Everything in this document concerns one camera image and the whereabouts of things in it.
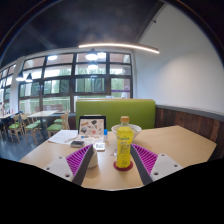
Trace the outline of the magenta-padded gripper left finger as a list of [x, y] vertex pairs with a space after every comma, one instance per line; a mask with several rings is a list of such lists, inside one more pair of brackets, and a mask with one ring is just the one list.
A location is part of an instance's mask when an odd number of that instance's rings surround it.
[[58, 157], [49, 163], [44, 170], [81, 186], [93, 155], [93, 145], [90, 144], [67, 157]]

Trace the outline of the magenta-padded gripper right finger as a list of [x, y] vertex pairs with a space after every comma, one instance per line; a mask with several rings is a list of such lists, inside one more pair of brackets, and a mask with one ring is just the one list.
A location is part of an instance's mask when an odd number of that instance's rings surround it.
[[182, 169], [182, 166], [167, 154], [155, 154], [136, 144], [131, 145], [131, 155], [144, 185]]

